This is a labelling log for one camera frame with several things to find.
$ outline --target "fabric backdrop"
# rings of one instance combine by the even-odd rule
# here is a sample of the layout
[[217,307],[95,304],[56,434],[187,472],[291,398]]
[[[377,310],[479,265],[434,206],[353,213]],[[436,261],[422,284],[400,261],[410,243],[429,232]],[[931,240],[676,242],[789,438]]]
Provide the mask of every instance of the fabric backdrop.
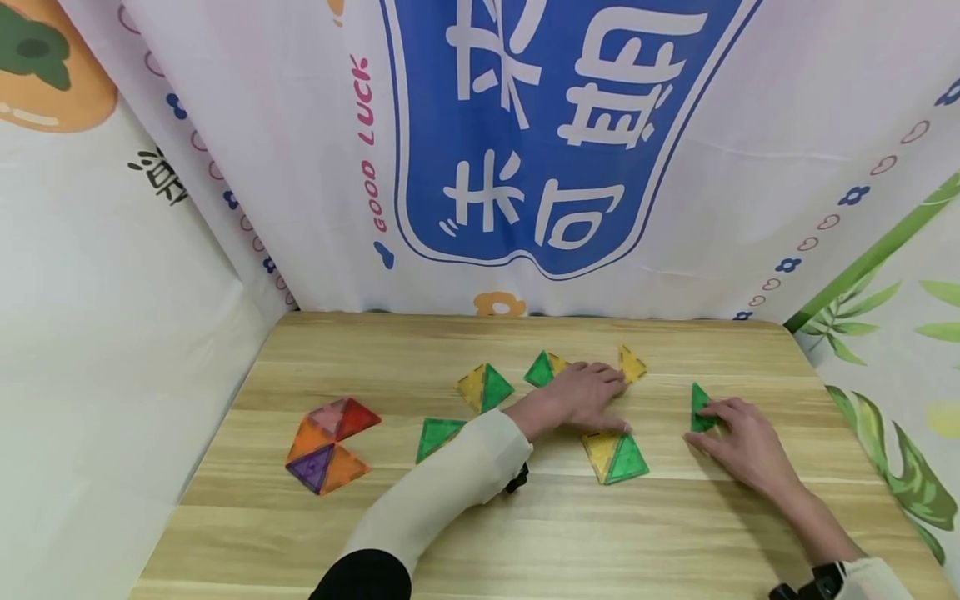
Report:
[[[945,206],[960,189],[951,191],[928,201]],[[953,201],[922,234],[832,299],[797,338],[960,589],[958,227],[960,204]]]
[[306,309],[783,322],[960,146],[949,0],[62,4]]
[[0,1],[0,31],[62,52],[0,51],[0,598],[120,600],[283,299],[266,319],[56,0]]

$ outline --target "human arm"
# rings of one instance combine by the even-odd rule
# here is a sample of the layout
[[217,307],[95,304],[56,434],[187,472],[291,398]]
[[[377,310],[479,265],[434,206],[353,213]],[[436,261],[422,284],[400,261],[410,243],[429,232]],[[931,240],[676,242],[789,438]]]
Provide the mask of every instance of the human arm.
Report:
[[[453,441],[404,475],[367,510],[312,597],[352,598],[347,594],[357,594],[357,586],[378,585],[373,579],[379,573],[370,573],[371,568],[406,578],[398,584],[400,592],[380,588],[366,592],[409,597],[410,577],[420,555],[460,513],[486,504],[516,477],[536,438],[562,424],[591,431],[629,430],[623,420],[603,413],[624,387],[623,373],[609,365],[576,363],[513,406],[467,423]],[[369,564],[357,566],[361,560]]]
[[741,398],[728,398],[711,402],[700,415],[722,419],[729,435],[718,440],[705,433],[689,432],[684,438],[713,457],[735,479],[767,498],[790,524],[812,566],[845,565],[848,579],[838,598],[910,598],[890,567],[881,560],[868,559],[827,504],[803,484],[777,431],[756,406]]

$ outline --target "human hand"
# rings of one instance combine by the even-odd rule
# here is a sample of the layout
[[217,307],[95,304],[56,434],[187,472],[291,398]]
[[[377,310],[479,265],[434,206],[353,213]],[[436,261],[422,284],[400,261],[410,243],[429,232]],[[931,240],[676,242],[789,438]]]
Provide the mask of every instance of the human hand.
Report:
[[626,389],[623,371],[605,363],[573,363],[503,412],[530,441],[564,424],[589,432],[629,432],[626,421],[604,414],[611,400]]
[[730,435],[716,440],[705,433],[687,432],[684,439],[713,457],[738,481],[775,503],[805,492],[777,431],[756,406],[734,397],[712,401],[699,414],[722,419]]

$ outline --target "blue banner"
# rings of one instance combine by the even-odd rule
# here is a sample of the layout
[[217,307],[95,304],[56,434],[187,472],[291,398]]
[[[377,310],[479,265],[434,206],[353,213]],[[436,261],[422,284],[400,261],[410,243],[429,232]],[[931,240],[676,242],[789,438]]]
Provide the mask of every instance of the blue banner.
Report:
[[570,279],[629,253],[759,0],[381,0],[396,218],[433,260]]

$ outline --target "wood grain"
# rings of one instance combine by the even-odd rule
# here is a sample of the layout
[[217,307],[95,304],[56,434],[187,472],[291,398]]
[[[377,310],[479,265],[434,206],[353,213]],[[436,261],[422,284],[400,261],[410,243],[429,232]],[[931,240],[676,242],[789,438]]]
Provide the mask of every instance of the wood grain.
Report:
[[[803,480],[917,598],[955,598],[793,338],[762,323],[294,313],[271,334],[153,557],[135,600],[305,598],[354,524],[413,464],[423,417],[469,419],[453,384],[491,362],[515,385],[542,348],[649,372],[612,410],[645,477],[599,486],[573,432],[538,443],[530,482],[461,516],[424,556],[421,600],[765,599],[808,580],[783,521],[681,438],[690,384],[742,396],[778,428]],[[358,397],[383,418],[346,441],[372,473],[329,495],[283,467],[303,413]]]

